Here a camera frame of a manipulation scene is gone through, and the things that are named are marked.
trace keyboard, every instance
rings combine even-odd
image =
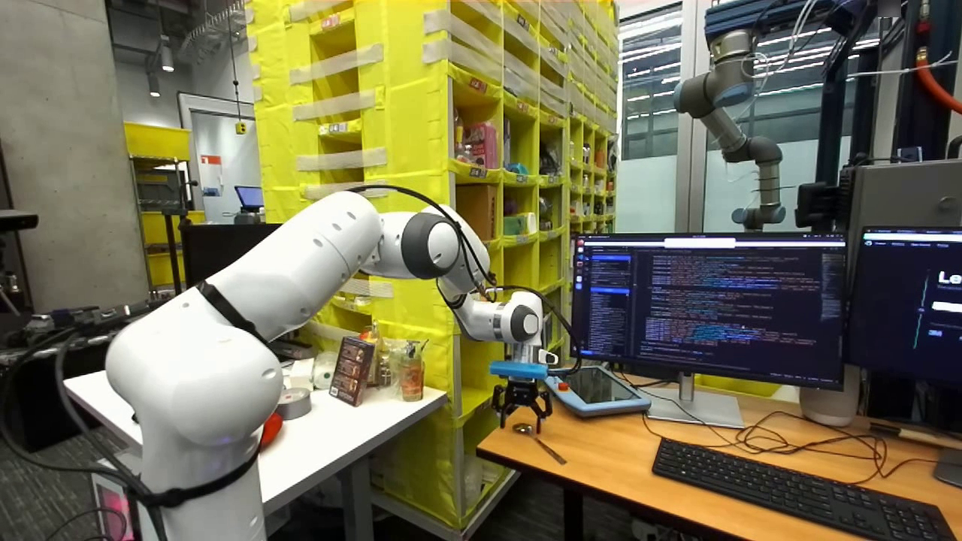
[[[660,439],[652,472],[858,537],[953,537],[945,519],[934,504],[778,468],[770,463],[753,463],[674,439]]]

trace table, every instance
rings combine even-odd
[[[109,429],[130,445],[141,445],[133,408],[114,394],[102,370],[66,377],[66,390]],[[414,401],[403,401],[395,390],[370,390],[359,404],[316,390],[313,410],[284,420],[280,439],[259,457],[263,514],[342,475],[347,537],[373,537],[366,454],[440,404],[445,394],[432,388]]]
[[[766,410],[797,410],[797,404],[775,401],[775,400],[741,396],[740,401],[741,401],[741,419],[749,423]],[[717,537],[717,534],[846,537],[838,530],[805,523],[787,514],[775,514],[756,504],[745,504],[708,491],[684,486],[684,484],[652,475],[658,436],[717,445],[717,436],[705,427],[660,423],[660,420],[642,423],[639,415],[579,420],[571,410],[555,408],[542,427],[542,441],[567,461],[564,466],[558,466],[548,450],[537,447],[537,441],[510,429],[510,423],[518,420],[529,420],[529,410],[514,410],[506,420],[506,429],[489,434],[477,445],[477,454],[492,463],[523,468],[529,475],[542,475],[548,480],[561,484],[564,537],[584,537],[584,494],[629,504],[639,517],[654,517],[654,519],[699,530],[708,537]],[[778,429],[797,445],[835,436],[832,429],[809,423],[802,419],[772,419],[766,420],[766,427]],[[830,450],[868,457],[868,450],[851,439],[842,445],[830,445]],[[901,441],[901,439],[889,439],[885,450],[891,463],[904,457],[934,461],[937,454],[934,447]],[[789,457],[756,454],[756,461],[812,472],[812,475],[838,477],[838,480],[862,480],[874,472],[868,461],[851,461],[851,457],[813,454],[813,450],[802,450]],[[883,480],[874,477],[862,486],[937,504],[945,523],[953,526],[955,537],[962,537],[962,504],[960,504],[962,491],[937,484],[931,477],[931,463],[909,463],[896,475]]]

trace computer monitor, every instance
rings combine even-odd
[[[261,210],[263,206],[263,193],[261,185],[234,185],[241,210]]]
[[[574,244],[571,327],[584,357],[680,376],[681,404],[650,415],[740,427],[692,373],[838,388],[842,289],[838,235],[592,235]]]
[[[259,246],[277,223],[253,223],[253,226],[184,226],[184,274],[187,284],[196,284],[231,261],[238,261],[247,249]]]
[[[846,359],[913,381],[904,419],[934,429],[962,420],[962,227],[862,227],[854,264]],[[934,475],[962,486],[962,454]]]

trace white table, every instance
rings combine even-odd
[[[105,373],[66,377],[66,390],[109,429],[141,445],[141,427]],[[259,457],[263,514],[342,475],[347,537],[373,537],[366,454],[440,404],[445,394],[432,388],[414,401],[403,401],[395,390],[366,390],[359,404],[316,390],[310,415],[284,420],[280,439]]]

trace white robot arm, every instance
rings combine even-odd
[[[542,296],[481,296],[489,258],[454,210],[378,213],[356,193],[328,196],[109,347],[109,381],[141,423],[141,480],[169,503],[165,537],[263,537],[256,429],[282,390],[266,343],[305,323],[353,270],[437,278],[470,336],[537,363]]]

